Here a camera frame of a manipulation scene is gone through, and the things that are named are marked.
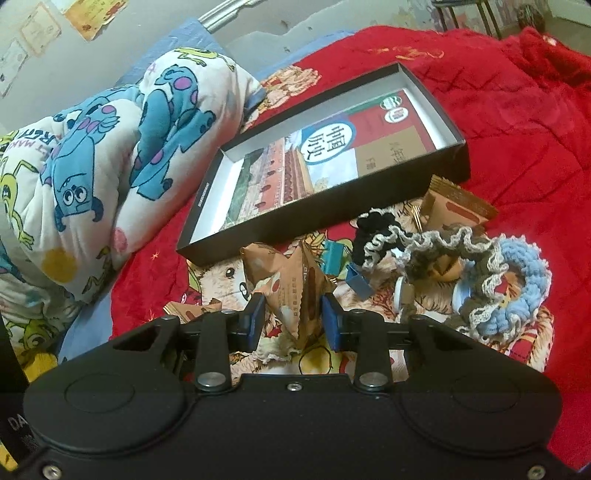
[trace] snack wrapper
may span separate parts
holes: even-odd
[[[472,227],[476,232],[498,215],[497,209],[463,190],[455,183],[434,175],[421,204],[421,216],[428,217],[424,230],[440,230],[453,225]],[[437,281],[454,281],[462,274],[458,257],[444,255],[429,268],[429,276]]]
[[[322,332],[320,296],[335,285],[318,266],[305,242],[287,258],[264,244],[241,249],[246,279],[267,298],[275,317],[294,338],[299,350]]]
[[[428,217],[425,230],[452,225],[476,227],[498,215],[497,209],[449,180],[434,175],[423,197],[421,216]]]
[[[189,305],[177,301],[169,301],[164,306],[164,311],[169,315],[176,315],[181,323],[188,323],[200,317],[204,313],[219,312],[222,309],[222,302],[218,299],[212,299],[209,305]]]

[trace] blue pillowcase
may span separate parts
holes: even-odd
[[[117,81],[115,87],[138,83],[144,77],[145,71],[155,60],[159,59],[166,52],[179,47],[202,48],[229,57],[211,33],[199,23],[199,20],[189,18],[183,25],[175,28],[168,36],[161,38],[150,47],[144,56],[135,62],[131,69]],[[244,118],[248,118],[250,113],[263,101],[266,95],[265,89],[260,88],[260,90],[246,99]]]

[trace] metal bolt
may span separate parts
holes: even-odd
[[[288,383],[287,384],[287,390],[289,390],[290,392],[299,392],[302,388],[301,383],[298,382],[293,382],[293,383]]]
[[[541,465],[534,465],[527,472],[527,480],[542,480],[546,476],[546,469]]]
[[[388,383],[388,377],[380,372],[367,372],[359,377],[359,383],[364,387],[379,388]]]
[[[46,465],[42,472],[47,480],[60,480],[61,478],[61,469],[55,465]]]
[[[226,382],[226,376],[220,372],[205,372],[197,377],[197,383],[202,387],[220,387]]]

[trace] blue binder clip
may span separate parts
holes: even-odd
[[[374,294],[374,290],[369,285],[369,282],[361,273],[359,273],[353,263],[347,265],[347,277],[345,278],[345,281],[361,300],[367,300]]]
[[[343,263],[343,244],[327,240],[322,254],[322,271],[327,275],[337,277],[340,274],[340,266]]]

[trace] cartoon print fabric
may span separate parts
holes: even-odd
[[[50,341],[199,185],[261,86],[182,48],[138,85],[0,138],[0,311],[18,353]]]
[[[395,205],[392,211],[403,228],[416,231],[412,217],[413,204],[420,205],[421,199],[402,202]],[[295,239],[280,250],[285,255],[294,252],[299,240],[309,246],[316,258],[321,258],[328,241],[338,242],[352,247],[355,237],[356,221],[344,222],[322,231],[312,232]],[[350,262],[347,253],[343,253],[343,264]],[[250,298],[245,282],[242,260],[233,258],[219,262],[206,269],[199,269],[187,261],[188,289],[180,297],[182,304],[209,304],[212,299],[222,302],[223,308],[242,310]],[[396,266],[392,256],[377,265],[372,272],[370,283],[375,290],[367,300],[360,300],[355,292],[344,282],[340,282],[334,291],[339,303],[345,310],[366,309],[378,312],[387,321],[394,321],[393,295],[397,279]],[[343,268],[339,278],[344,277]],[[442,322],[452,311],[452,290],[454,283],[429,281],[415,284],[415,307],[417,313],[427,314]],[[487,345],[504,354],[523,362],[539,371],[544,371],[553,343],[553,317],[546,308],[540,309],[529,328],[511,343],[501,344],[490,341]],[[351,352],[333,352],[330,350],[324,335],[317,342],[297,353],[292,338],[285,327],[273,315],[264,326],[258,349],[253,353],[235,352],[230,356],[232,378],[238,381],[244,373],[273,374],[328,374],[355,371],[356,355]],[[404,356],[401,351],[390,351],[390,363],[394,380],[403,381],[408,377]]]

